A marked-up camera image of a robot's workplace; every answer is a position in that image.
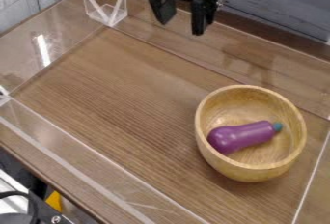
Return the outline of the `purple toy eggplant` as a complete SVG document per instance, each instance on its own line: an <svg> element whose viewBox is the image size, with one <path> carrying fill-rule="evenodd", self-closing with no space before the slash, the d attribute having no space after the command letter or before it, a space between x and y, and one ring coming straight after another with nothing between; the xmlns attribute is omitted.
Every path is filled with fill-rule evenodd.
<svg viewBox="0 0 330 224"><path fill-rule="evenodd" d="M282 123L259 121L239 126L219 126L207 134L207 142L220 154L231 154L268 142L283 128Z"/></svg>

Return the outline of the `light wooden bowl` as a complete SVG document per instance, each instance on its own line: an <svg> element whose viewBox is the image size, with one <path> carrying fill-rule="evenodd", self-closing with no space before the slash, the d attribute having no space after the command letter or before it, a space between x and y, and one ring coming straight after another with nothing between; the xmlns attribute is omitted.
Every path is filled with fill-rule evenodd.
<svg viewBox="0 0 330 224"><path fill-rule="evenodd" d="M215 128L260 121L282 124L265 143L223 155L207 142ZM252 85L229 85L199 103L195 137L203 159L221 175L239 182L263 182L279 177L295 163L307 144L307 125L296 106L279 93Z"/></svg>

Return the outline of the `yellow sticker tag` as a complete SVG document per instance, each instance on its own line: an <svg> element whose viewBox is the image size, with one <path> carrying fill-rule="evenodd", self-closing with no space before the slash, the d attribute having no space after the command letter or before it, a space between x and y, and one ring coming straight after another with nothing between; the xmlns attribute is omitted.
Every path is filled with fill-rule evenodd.
<svg viewBox="0 0 330 224"><path fill-rule="evenodd" d="M61 207L61 201L60 201L60 194L53 191L50 193L50 195L48 196L46 200L45 200L46 204L56 210L56 211L61 211L62 207Z"/></svg>

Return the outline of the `clear acrylic corner bracket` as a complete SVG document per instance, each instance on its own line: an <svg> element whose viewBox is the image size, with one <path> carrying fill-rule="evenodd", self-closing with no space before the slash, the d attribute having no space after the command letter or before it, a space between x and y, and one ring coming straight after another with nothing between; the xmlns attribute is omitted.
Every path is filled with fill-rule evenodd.
<svg viewBox="0 0 330 224"><path fill-rule="evenodd" d="M94 0L82 0L85 13L89 19L107 27L115 27L128 16L127 0L116 0L113 5L98 5Z"/></svg>

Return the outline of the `clear acrylic tray wall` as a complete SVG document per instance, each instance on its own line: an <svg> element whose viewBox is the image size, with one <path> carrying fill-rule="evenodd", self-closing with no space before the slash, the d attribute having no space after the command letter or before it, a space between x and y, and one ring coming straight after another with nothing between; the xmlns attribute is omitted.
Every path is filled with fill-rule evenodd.
<svg viewBox="0 0 330 224"><path fill-rule="evenodd" d="M209 224L18 100L0 93L0 145L103 224Z"/></svg>

